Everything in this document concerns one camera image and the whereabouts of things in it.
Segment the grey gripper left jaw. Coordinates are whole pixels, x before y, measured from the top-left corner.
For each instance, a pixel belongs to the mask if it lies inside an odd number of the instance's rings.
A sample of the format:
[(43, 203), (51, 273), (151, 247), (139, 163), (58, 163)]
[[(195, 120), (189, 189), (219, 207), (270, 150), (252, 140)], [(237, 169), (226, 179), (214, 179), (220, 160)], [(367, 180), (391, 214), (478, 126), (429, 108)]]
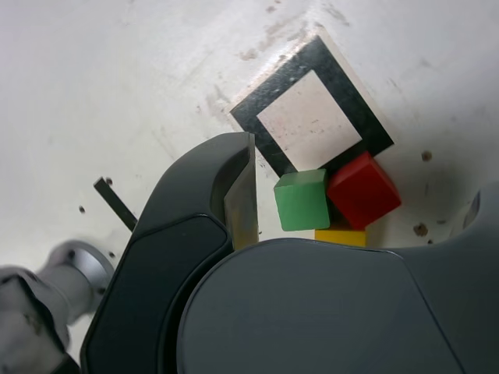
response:
[(151, 193), (80, 353), (85, 373), (174, 373), (202, 277), (259, 238), (255, 139), (231, 132), (175, 161)]

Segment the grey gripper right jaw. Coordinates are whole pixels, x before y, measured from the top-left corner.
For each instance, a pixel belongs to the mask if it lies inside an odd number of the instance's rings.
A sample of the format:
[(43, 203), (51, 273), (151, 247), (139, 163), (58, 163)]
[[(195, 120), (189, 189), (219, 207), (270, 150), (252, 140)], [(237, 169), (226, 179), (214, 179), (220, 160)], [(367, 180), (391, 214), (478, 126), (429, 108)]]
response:
[(498, 185), (433, 245), (275, 239), (211, 269), (184, 308), (180, 373), (495, 373)]

